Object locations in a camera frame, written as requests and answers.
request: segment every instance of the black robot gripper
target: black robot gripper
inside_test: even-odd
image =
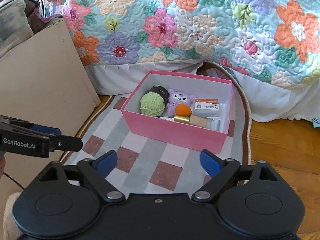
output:
[[[298,239],[304,205],[267,162],[241,165],[207,150],[200,162],[212,179],[191,199],[187,193],[126,199],[104,179],[116,166],[115,151],[77,165],[52,162],[14,204],[19,240]]]

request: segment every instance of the orange makeup sponge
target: orange makeup sponge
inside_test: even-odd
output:
[[[181,116],[189,116],[192,114],[191,109],[184,104],[177,104],[175,108],[175,112],[177,115],[181,115]]]

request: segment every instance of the green yarn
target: green yarn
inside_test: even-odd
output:
[[[161,95],[149,92],[140,100],[140,110],[142,114],[150,116],[160,116],[165,108],[165,103]]]

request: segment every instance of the metal screw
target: metal screw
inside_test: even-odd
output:
[[[108,199],[119,199],[122,198],[123,194],[120,191],[110,191],[107,193]]]
[[[195,193],[197,199],[208,199],[210,196],[210,193],[207,191],[198,191]]]

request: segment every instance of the pink storage box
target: pink storage box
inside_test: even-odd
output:
[[[140,99],[152,86],[195,95],[197,98],[216,98],[220,103],[220,131],[214,131],[189,124],[173,122],[141,114]],[[158,141],[201,151],[207,149],[218,154],[226,140],[232,104],[232,82],[230,80],[178,73],[149,71],[121,107],[129,129]]]

